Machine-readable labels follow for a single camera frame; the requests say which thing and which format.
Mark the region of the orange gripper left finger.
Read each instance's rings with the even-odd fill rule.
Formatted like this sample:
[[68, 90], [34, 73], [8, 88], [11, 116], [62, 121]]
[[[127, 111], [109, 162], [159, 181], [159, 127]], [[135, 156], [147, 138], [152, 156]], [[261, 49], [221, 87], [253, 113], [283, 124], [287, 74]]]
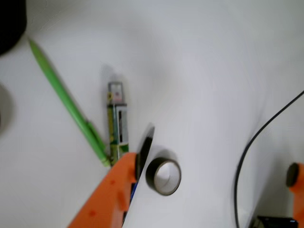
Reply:
[[132, 185], [137, 183], [145, 166], [155, 127], [151, 124], [138, 153], [124, 154], [80, 211], [68, 225], [70, 228], [121, 228], [128, 211]]

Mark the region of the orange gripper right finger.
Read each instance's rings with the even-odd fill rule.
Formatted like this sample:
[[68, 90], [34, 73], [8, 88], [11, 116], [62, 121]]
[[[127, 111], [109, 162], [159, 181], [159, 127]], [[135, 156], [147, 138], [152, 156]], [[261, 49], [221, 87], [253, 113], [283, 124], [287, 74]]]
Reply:
[[298, 227], [304, 227], [304, 164], [292, 163], [286, 175], [286, 186], [294, 196], [293, 218], [298, 222]]

